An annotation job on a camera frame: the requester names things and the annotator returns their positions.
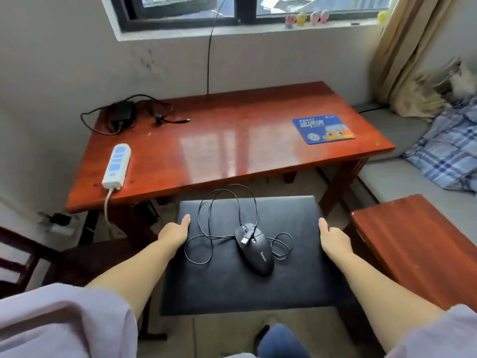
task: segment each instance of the blue jeans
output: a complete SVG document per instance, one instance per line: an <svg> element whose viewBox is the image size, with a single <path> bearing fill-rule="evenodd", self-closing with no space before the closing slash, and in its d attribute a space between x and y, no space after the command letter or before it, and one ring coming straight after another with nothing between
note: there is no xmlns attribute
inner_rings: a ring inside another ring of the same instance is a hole
<svg viewBox="0 0 477 358"><path fill-rule="evenodd" d="M276 324L265 334L258 347L260 358L311 358L293 333Z"/></svg>

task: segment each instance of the white window sill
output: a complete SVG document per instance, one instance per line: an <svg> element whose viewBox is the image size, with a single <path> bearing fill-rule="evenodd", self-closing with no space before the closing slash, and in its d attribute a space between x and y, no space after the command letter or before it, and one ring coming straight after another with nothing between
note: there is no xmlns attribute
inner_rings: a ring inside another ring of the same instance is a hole
<svg viewBox="0 0 477 358"><path fill-rule="evenodd" d="M111 0L102 0L106 14L115 33L118 41L136 41L136 40L161 40L161 39L179 39L179 38L193 38L193 37L209 37L211 28L197 28L197 29L168 29L168 30L149 30L123 33L119 27L116 13L114 11ZM283 17L282 24L267 24L267 25L240 25L240 26L221 26L214 27L214 36L219 35L243 35L243 34L262 34L271 32L297 32L301 30L320 30L330 28L356 28L361 26L377 25L376 18L357 19L357 20L339 20L330 21L324 25L318 24L311 26L307 23L303 27L293 26L293 29L285 28L285 17Z"/></svg>

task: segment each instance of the wooden table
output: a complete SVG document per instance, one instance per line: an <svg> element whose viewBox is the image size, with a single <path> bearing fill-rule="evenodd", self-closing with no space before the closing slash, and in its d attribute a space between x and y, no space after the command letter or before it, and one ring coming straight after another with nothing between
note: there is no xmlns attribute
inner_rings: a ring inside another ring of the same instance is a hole
<svg viewBox="0 0 477 358"><path fill-rule="evenodd" d="M397 283L442 309L466 304L477 311L477 248L422 195L351 217Z"/></svg>
<svg viewBox="0 0 477 358"><path fill-rule="evenodd" d="M110 220L128 236L151 240L130 204L151 198L220 184L284 174L292 182L297 171L342 163L319 202L331 212L369 156L388 153L394 146L346 105L325 83L170 100L173 119L190 118L182 125L156 126L139 109L134 128L116 136L92 134L66 210L75 213L101 209L107 191L101 180L113 147L127 143L132 150L126 180L110 200ZM308 145L293 118L336 114L356 138ZM106 131L104 114L96 128Z"/></svg>

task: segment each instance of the wooden chair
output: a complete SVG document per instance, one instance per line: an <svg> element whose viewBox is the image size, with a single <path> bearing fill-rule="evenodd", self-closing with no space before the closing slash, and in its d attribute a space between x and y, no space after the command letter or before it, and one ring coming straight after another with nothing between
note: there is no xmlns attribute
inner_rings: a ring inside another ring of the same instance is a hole
<svg viewBox="0 0 477 358"><path fill-rule="evenodd" d="M140 246L134 245L129 239L113 239L58 252L3 227L0 227L0 242L30 254L25 265L0 257L1 268L20 273L15 283L0 281L0 299L23 293L40 259L51 262L43 285L65 283L85 286L141 250ZM147 333L150 304L151 298L144 308L139 339L167 340L167 334Z"/></svg>

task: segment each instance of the clothing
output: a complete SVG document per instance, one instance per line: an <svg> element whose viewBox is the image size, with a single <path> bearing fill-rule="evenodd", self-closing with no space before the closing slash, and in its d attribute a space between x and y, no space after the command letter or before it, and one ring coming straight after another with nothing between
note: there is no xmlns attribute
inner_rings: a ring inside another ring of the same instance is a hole
<svg viewBox="0 0 477 358"><path fill-rule="evenodd" d="M404 157L439 187L477 192L477 96L439 114Z"/></svg>
<svg viewBox="0 0 477 358"><path fill-rule="evenodd" d="M472 357L477 353L476 333L477 314L459 305L428 327L411 332L388 357ZM57 283L0 300L0 358L134 358L136 350L134 313L113 292ZM281 324L266 333L258 354L310 357Z"/></svg>

